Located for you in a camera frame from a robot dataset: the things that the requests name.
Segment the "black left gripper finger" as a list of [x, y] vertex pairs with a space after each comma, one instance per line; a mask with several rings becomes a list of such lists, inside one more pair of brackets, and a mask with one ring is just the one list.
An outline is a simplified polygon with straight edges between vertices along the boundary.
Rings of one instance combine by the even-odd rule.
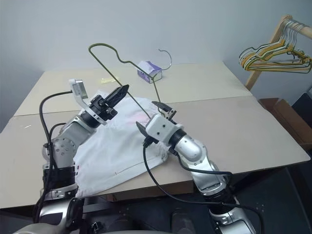
[[108, 106], [115, 107], [126, 95], [127, 91], [115, 90], [108, 96]]
[[116, 88], [113, 92], [111, 92], [106, 98], [105, 100], [122, 100], [129, 89], [129, 85], [122, 85], [118, 88]]

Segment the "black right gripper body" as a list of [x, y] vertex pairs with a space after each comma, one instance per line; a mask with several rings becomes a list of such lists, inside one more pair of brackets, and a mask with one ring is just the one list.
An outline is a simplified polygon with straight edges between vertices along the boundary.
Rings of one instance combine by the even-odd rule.
[[176, 114], [176, 110], [174, 109], [168, 112], [165, 112], [164, 110], [161, 111], [161, 115], [164, 116], [168, 121], [170, 121], [173, 124], [176, 124], [176, 122], [173, 120], [173, 117], [175, 114]]

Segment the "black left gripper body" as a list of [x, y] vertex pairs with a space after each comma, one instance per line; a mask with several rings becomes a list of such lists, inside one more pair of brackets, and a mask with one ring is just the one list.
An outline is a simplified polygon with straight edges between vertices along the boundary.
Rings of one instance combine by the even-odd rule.
[[89, 108], [93, 110], [102, 120], [111, 120], [117, 115], [117, 111], [114, 109], [117, 104], [117, 99], [114, 97], [103, 98], [101, 95], [96, 95], [89, 105]]

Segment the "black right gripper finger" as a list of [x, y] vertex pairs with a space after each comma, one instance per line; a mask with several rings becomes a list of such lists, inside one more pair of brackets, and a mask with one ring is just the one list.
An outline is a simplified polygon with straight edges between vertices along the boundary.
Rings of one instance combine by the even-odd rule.
[[164, 112], [170, 112], [172, 110], [172, 108], [170, 106], [168, 106], [165, 103], [162, 102], [158, 102], [158, 101], [152, 101], [152, 104], [154, 104], [157, 108], [160, 108], [161, 110], [163, 110]]
[[149, 135], [147, 134], [146, 132], [146, 128], [141, 124], [139, 123], [138, 121], [136, 122], [136, 126], [138, 128], [138, 130], [141, 132], [142, 135], [144, 135], [145, 137], [148, 137]]

